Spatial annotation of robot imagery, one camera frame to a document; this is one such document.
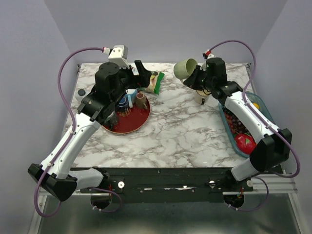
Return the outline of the light green mug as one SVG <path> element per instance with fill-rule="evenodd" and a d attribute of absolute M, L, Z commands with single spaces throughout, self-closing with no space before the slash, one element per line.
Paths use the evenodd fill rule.
<path fill-rule="evenodd" d="M 198 65 L 194 58 L 188 58 L 174 65 L 174 76 L 179 80 L 187 79 Z"/>

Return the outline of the cream mug with black rim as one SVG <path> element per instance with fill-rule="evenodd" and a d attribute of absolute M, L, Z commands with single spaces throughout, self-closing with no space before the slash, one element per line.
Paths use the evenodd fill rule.
<path fill-rule="evenodd" d="M 204 105 L 209 99 L 211 92 L 209 90 L 195 90 L 194 100 L 200 105 Z"/>

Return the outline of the brown striped mug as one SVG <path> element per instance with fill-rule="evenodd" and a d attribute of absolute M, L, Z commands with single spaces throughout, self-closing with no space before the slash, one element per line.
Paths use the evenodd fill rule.
<path fill-rule="evenodd" d="M 148 109 L 148 107 L 147 107 L 147 98 L 141 92 L 138 92 L 137 95 L 136 95 L 136 106 L 139 109 L 145 109 L 145 110 Z"/>

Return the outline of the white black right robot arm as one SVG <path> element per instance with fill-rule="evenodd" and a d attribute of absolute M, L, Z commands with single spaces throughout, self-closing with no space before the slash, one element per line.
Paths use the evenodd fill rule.
<path fill-rule="evenodd" d="M 248 99 L 242 87 L 227 80 L 226 65 L 221 58 L 209 58 L 202 65 L 191 69 L 184 85 L 193 90 L 207 90 L 213 98 L 231 111 L 251 133 L 256 146 L 249 158 L 231 169 L 224 185 L 235 191 L 242 180 L 264 172 L 286 161 L 290 154 L 292 134 L 280 129 L 266 118 Z"/>

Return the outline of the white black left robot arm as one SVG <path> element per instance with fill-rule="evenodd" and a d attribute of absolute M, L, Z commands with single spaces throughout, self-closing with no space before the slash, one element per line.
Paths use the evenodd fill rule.
<path fill-rule="evenodd" d="M 135 66 L 137 75 L 132 69 L 121 69 L 113 62 L 100 65 L 95 84 L 77 108 L 72 126 L 46 159 L 29 166 L 32 179 L 59 201 L 67 200 L 75 190 L 92 187 L 102 193 L 107 189 L 108 180 L 97 169 L 78 174 L 70 169 L 85 143 L 115 111 L 126 91 L 149 86 L 151 71 L 140 60 L 135 60 Z"/>

